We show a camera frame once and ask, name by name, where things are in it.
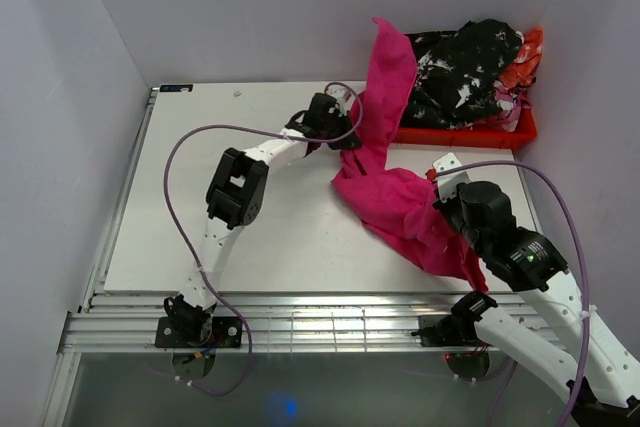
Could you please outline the pink trousers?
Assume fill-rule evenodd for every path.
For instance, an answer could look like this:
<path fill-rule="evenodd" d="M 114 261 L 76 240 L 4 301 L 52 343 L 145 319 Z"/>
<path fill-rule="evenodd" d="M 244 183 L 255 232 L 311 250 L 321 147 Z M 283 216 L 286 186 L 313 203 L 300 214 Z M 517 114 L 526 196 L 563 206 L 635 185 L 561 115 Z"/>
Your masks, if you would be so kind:
<path fill-rule="evenodd" d="M 349 114 L 362 146 L 340 153 L 341 167 L 332 188 L 365 229 L 417 268 L 460 279 L 486 293 L 479 258 L 433 207 L 434 184 L 405 168 L 386 166 L 417 75 L 417 61 L 406 35 L 385 19 L 375 17 L 373 22 L 378 31 L 366 86 Z"/>

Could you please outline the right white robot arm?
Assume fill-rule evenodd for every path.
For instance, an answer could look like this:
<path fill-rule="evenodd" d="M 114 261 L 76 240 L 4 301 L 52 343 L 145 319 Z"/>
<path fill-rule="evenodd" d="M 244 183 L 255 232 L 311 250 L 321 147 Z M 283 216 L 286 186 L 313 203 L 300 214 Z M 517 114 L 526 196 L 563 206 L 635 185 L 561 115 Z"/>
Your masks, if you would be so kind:
<path fill-rule="evenodd" d="M 437 183 L 440 211 L 489 271 L 547 324 L 552 344 L 474 291 L 451 309 L 454 337 L 499 348 L 549 387 L 580 426 L 639 423 L 639 362 L 593 307 L 585 289 L 543 235 L 520 227 L 509 197 L 488 181 L 459 175 Z"/>

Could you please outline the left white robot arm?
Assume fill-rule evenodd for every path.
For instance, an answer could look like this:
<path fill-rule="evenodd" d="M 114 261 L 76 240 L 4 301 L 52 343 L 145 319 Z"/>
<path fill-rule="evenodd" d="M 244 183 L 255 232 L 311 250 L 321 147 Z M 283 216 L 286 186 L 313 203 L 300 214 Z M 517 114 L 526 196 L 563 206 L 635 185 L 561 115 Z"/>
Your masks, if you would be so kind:
<path fill-rule="evenodd" d="M 271 172 L 303 159 L 326 145 L 336 151 L 362 146 L 356 129 L 363 120 L 361 98 L 341 82 L 327 84 L 313 95 L 307 109 L 295 113 L 277 133 L 248 127 L 213 124 L 184 134 L 172 147 L 163 172 L 163 195 L 169 215 L 193 257 L 195 272 L 185 287 L 163 302 L 166 320 L 179 341 L 189 346 L 210 346 L 220 340 L 214 334 L 213 311 L 224 303 L 215 288 L 227 258 L 244 228 L 261 210 Z M 170 199 L 169 177 L 180 147 L 195 135 L 213 130 L 231 130 L 265 137 L 245 150 L 226 149 L 205 194 L 206 225 L 202 247 L 189 239 Z"/>

